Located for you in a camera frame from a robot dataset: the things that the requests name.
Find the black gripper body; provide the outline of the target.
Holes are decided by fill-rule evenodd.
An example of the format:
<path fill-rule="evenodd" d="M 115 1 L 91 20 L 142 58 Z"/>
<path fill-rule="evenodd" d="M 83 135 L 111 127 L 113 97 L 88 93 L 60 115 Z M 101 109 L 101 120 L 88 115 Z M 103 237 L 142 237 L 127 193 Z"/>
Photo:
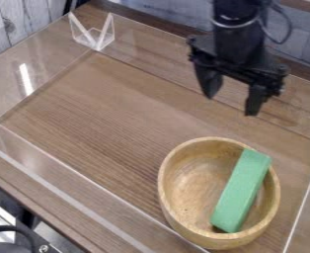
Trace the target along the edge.
<path fill-rule="evenodd" d="M 215 64 L 223 77 L 264 86 L 267 97 L 280 95 L 288 67 L 267 50 L 259 24 L 236 29 L 216 26 L 211 34 L 191 35 L 187 44 L 194 64 Z"/>

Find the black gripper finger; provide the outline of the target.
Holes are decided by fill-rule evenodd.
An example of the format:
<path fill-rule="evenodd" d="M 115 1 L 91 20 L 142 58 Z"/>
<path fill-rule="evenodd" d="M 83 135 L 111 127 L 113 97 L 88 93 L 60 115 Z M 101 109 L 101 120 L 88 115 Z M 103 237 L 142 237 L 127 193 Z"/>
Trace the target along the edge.
<path fill-rule="evenodd" d="M 250 87 L 248 98 L 246 100 L 246 115 L 255 117 L 266 100 L 266 87 L 254 85 Z"/>
<path fill-rule="evenodd" d="M 219 66 L 195 63 L 194 68 L 203 94 L 212 99 L 223 87 L 223 74 Z"/>

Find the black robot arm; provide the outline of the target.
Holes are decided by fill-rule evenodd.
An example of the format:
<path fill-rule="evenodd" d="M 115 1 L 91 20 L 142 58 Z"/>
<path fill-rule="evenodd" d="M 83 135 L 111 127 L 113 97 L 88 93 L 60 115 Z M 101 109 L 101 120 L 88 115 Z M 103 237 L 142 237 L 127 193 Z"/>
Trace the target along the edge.
<path fill-rule="evenodd" d="M 271 39 L 267 12 L 283 13 L 275 0 L 214 0 L 214 32 L 187 38 L 190 61 L 207 98 L 214 98 L 226 77 L 250 86 L 246 114 L 282 93 L 288 67 L 266 48 Z"/>

